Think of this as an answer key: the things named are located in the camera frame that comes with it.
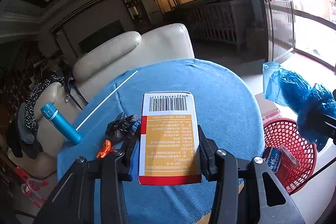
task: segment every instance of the round table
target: round table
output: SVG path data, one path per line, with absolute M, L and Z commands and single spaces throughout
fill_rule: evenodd
M 105 140 L 107 124 L 124 111 L 142 112 L 148 91 L 184 90 L 194 95 L 197 122 L 207 138 L 215 140 L 241 159 L 261 156 L 264 133 L 258 104 L 246 84 L 218 64 L 198 59 L 178 59 L 129 70 L 106 85 L 73 123 L 76 128 L 97 105 L 135 70 L 138 72 L 117 90 L 78 130 L 83 139 L 76 146 L 66 141 L 57 158 L 58 180 L 77 156 L 95 159 Z M 132 182 L 123 182 L 130 224 L 190 224 L 209 213 L 216 182 L 180 186 L 147 186 L 138 182 L 138 152 L 135 152 Z M 100 182 L 96 181 L 95 223 L 100 223 Z

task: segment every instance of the blue bottle cap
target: blue bottle cap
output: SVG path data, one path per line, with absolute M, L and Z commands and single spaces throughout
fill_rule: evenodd
M 43 113 L 46 119 L 50 119 L 53 114 L 57 111 L 56 107 L 52 102 L 46 103 L 42 108 L 41 112 Z

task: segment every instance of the black cable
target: black cable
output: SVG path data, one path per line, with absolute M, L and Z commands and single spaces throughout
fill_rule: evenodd
M 19 211 L 19 210 L 13 210 L 13 213 L 15 215 L 22 215 L 22 216 L 27 216 L 27 217 L 30 217 L 30 218 L 35 218 L 34 215 L 31 215 L 29 213 L 26 213 L 26 212 L 23 212 L 23 211 Z
M 321 173 L 323 170 L 325 170 L 326 168 L 328 168 L 328 167 L 329 167 L 330 165 L 332 165 L 335 161 L 336 161 L 336 157 L 334 157 L 330 162 L 328 162 L 326 165 L 324 165 L 320 170 L 318 170 L 318 171 L 317 171 L 315 174 L 313 174 L 311 177 L 309 177 L 309 178 L 305 179 L 303 182 L 301 182 L 301 183 L 299 184 L 298 187 L 296 187 L 293 191 L 291 191 L 291 192 L 289 193 L 289 195 L 292 195 L 292 194 L 296 193 L 302 185 L 306 184 L 309 180 L 311 180 L 313 177 L 317 176 L 317 175 L 318 175 L 319 173 Z

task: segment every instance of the white stick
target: white stick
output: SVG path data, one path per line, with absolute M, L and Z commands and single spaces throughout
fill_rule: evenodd
M 135 75 L 138 72 L 138 70 L 136 70 L 134 73 L 132 73 L 132 75 L 130 77 L 128 77 L 125 81 L 123 81 L 115 90 L 113 90 L 85 119 L 83 122 L 81 122 L 81 124 L 76 128 L 76 130 L 79 130 L 79 128 L 86 122 L 86 120 L 88 118 L 90 118 L 90 116 L 108 99 L 111 97 L 111 95 L 113 93 L 115 93 L 123 84 L 125 84 L 133 75 Z

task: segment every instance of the orange label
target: orange label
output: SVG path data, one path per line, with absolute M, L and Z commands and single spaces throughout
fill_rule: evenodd
M 199 174 L 191 115 L 147 116 L 146 176 Z

